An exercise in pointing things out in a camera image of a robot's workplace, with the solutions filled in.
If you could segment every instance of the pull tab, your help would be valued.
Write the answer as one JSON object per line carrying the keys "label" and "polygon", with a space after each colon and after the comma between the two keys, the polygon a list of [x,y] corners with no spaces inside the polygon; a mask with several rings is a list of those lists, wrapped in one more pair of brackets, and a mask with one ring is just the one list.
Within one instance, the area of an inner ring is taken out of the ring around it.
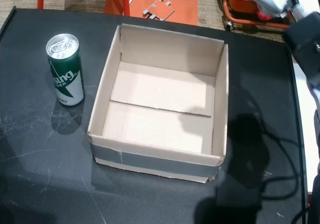
{"label": "pull tab", "polygon": [[62,40],[54,45],[51,46],[51,50],[54,53],[58,53],[60,51],[66,50],[69,47],[68,40]]}

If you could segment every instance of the beer can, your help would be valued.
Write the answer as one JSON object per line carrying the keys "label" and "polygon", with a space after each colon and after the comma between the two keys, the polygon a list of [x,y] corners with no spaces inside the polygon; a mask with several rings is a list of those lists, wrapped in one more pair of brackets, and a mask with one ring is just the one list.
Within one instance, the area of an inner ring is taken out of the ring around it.
{"label": "beer can", "polygon": [[68,106],[80,103],[85,94],[78,39],[70,34],[56,35],[45,50],[59,102]]}

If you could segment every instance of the black table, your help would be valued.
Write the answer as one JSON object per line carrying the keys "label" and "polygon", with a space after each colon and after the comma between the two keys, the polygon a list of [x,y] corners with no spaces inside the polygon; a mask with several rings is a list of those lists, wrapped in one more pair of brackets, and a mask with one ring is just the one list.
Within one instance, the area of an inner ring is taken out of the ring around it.
{"label": "black table", "polygon": [[[122,23],[229,44],[227,155],[212,182],[93,162],[86,131]],[[80,42],[86,97],[75,107],[57,102],[46,58],[47,41],[60,33]],[[290,223],[307,194],[290,59],[282,43],[207,28],[15,10],[0,40],[0,223]]]}

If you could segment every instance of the cardboard box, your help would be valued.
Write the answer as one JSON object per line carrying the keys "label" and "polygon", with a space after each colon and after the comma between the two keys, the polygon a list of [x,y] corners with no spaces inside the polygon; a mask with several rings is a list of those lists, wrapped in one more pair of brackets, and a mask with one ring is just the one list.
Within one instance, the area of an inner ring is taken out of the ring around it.
{"label": "cardboard box", "polygon": [[225,157],[228,48],[223,41],[122,25],[88,127],[97,163],[206,182]]}

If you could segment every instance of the carpet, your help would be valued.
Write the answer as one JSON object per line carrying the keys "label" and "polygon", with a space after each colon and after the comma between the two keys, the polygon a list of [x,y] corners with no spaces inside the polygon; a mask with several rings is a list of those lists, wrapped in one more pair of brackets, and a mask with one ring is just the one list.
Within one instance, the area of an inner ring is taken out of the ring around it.
{"label": "carpet", "polygon": [[[44,8],[102,13],[105,3],[106,0],[44,0]],[[0,26],[6,20],[13,6],[28,9],[36,8],[37,0],[0,0]],[[226,19],[221,0],[198,0],[197,6],[199,26],[224,30]],[[282,41],[281,31],[277,29],[234,25],[233,31],[259,38]]]}

